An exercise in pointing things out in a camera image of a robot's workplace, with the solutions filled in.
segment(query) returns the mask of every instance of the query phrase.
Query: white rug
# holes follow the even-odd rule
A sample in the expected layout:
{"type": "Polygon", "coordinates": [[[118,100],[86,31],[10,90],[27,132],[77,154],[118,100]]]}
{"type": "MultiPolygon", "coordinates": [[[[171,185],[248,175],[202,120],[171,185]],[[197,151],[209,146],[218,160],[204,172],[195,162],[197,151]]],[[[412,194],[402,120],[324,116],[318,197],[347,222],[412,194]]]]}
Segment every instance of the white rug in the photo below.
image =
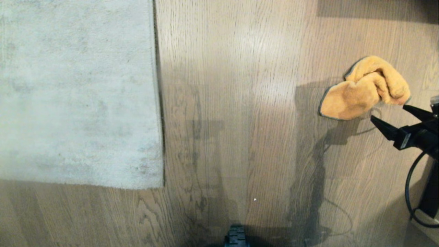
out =
{"type": "Polygon", "coordinates": [[[152,0],[0,8],[0,178],[162,186],[152,0]]]}

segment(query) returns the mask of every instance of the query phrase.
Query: yellow towel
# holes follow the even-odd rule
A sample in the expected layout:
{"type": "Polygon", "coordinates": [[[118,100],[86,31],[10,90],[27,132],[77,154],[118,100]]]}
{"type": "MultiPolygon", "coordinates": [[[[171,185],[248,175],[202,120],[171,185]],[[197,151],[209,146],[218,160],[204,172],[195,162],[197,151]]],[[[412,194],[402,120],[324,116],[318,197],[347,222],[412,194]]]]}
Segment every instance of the yellow towel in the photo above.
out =
{"type": "Polygon", "coordinates": [[[398,71],[382,58],[369,56],[352,66],[344,82],[326,91],[319,112],[333,119],[350,120],[367,112],[380,100],[403,105],[409,98],[409,86],[398,71]]]}

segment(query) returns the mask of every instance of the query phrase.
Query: microfiber cloth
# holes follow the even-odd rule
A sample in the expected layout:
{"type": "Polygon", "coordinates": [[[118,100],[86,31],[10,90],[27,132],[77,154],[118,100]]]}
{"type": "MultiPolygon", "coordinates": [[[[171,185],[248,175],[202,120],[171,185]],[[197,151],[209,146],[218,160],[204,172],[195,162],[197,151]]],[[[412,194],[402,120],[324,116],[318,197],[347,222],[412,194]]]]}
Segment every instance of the microfiber cloth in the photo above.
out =
{"type": "Polygon", "coordinates": [[[327,89],[319,113],[337,120],[350,120],[380,101],[403,105],[409,99],[409,86],[398,71],[382,58],[368,56],[351,67],[344,82],[327,89]]]}

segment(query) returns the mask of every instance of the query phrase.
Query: black cable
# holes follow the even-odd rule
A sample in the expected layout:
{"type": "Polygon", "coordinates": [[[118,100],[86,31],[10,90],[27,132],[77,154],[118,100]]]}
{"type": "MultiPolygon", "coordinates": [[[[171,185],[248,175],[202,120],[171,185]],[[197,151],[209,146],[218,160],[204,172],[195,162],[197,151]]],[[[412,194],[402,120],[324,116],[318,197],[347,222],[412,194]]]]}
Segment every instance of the black cable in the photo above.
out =
{"type": "Polygon", "coordinates": [[[410,179],[411,179],[411,176],[413,174],[413,171],[414,171],[415,167],[417,166],[419,161],[422,159],[422,157],[424,157],[424,155],[426,153],[427,153],[426,151],[422,151],[422,153],[420,153],[420,155],[413,162],[412,166],[410,167],[409,173],[407,174],[406,193],[405,193],[406,194],[406,204],[407,204],[407,208],[408,208],[408,210],[410,212],[410,219],[414,219],[420,225],[428,227],[428,228],[439,228],[439,224],[435,224],[435,225],[427,224],[427,223],[424,223],[422,220],[420,220],[418,217],[416,217],[415,212],[418,209],[415,208],[413,210],[413,208],[411,207],[411,203],[410,203],[410,195],[409,195],[410,179]]]}

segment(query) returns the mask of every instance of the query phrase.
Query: wooden floor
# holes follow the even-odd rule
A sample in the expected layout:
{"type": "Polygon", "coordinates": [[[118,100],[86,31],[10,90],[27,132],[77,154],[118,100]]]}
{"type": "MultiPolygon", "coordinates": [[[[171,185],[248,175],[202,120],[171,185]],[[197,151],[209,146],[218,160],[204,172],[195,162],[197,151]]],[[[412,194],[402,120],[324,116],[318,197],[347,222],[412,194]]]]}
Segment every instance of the wooden floor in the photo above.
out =
{"type": "MultiPolygon", "coordinates": [[[[338,122],[317,108],[374,54],[428,109],[439,94],[438,2],[330,2],[157,0],[165,187],[1,181],[0,246],[220,246],[233,223],[261,246],[407,246],[403,185],[420,151],[393,148],[370,114],[338,122]]],[[[397,106],[372,113],[417,122],[397,106]]]]}

